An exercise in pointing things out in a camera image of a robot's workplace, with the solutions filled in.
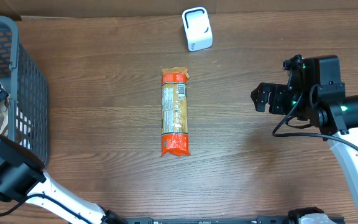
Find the beige brown snack pouch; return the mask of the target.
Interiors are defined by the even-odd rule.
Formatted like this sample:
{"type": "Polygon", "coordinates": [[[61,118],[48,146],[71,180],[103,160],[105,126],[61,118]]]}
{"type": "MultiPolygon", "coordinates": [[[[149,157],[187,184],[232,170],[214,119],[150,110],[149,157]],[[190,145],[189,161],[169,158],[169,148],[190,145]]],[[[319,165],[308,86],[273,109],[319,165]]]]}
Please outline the beige brown snack pouch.
{"type": "Polygon", "coordinates": [[[8,135],[8,117],[10,94],[8,94],[4,86],[0,82],[0,134],[7,137],[8,135]]]}

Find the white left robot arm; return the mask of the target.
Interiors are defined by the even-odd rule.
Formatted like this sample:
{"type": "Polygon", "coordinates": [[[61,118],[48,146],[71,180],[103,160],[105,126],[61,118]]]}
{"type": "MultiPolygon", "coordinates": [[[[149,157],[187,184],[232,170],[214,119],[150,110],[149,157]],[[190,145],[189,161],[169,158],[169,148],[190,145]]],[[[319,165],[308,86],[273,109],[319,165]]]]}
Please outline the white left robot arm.
{"type": "Polygon", "coordinates": [[[116,213],[86,201],[54,181],[45,164],[30,150],[0,134],[0,201],[16,205],[0,217],[29,203],[68,223],[124,223],[116,213]]]}

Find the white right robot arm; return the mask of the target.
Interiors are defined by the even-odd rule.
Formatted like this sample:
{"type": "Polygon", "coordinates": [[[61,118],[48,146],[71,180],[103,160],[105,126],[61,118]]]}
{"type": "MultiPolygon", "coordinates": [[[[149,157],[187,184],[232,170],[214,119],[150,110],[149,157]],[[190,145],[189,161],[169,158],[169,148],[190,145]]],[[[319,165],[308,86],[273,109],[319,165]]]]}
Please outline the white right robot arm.
{"type": "Polygon", "coordinates": [[[309,137],[328,142],[346,178],[358,212],[358,95],[346,96],[336,55],[283,61],[286,85],[262,82],[250,97],[258,112],[283,116],[277,138],[309,137]]]}

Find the white barcode scanner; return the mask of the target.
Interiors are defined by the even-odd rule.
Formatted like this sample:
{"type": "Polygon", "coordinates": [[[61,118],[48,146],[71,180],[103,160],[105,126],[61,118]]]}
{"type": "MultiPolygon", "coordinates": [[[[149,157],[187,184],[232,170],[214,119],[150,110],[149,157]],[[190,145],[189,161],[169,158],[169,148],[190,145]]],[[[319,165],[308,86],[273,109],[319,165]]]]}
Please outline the white barcode scanner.
{"type": "Polygon", "coordinates": [[[212,46],[213,33],[208,12],[204,7],[187,9],[182,13],[181,18],[190,52],[207,49],[212,46]]]}

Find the grey plastic mesh basket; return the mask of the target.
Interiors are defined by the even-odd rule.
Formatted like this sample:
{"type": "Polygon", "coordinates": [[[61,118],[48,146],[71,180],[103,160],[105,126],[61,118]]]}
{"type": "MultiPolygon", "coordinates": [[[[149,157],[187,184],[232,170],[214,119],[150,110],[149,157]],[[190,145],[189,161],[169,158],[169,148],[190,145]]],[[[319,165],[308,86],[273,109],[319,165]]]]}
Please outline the grey plastic mesh basket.
{"type": "Polygon", "coordinates": [[[50,159],[49,86],[19,39],[16,23],[0,16],[0,85],[7,92],[3,135],[32,151],[45,165],[50,159]]]}

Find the orange spaghetti pasta packet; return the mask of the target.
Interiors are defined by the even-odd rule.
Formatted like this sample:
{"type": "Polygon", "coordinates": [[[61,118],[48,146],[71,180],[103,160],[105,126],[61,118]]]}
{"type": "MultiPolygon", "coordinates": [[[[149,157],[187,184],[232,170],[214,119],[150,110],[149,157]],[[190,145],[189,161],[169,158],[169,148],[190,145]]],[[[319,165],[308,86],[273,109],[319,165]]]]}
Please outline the orange spaghetti pasta packet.
{"type": "Polygon", "coordinates": [[[186,67],[162,69],[162,153],[189,156],[186,67]]]}

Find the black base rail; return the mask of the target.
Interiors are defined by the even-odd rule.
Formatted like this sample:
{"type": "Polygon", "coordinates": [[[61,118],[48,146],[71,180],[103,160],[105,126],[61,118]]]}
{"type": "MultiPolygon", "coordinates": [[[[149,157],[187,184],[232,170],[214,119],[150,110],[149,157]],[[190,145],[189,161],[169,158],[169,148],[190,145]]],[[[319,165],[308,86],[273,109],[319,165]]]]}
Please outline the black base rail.
{"type": "Polygon", "coordinates": [[[286,216],[259,216],[257,218],[212,218],[212,219],[153,219],[126,218],[126,224],[290,224],[286,216]]]}

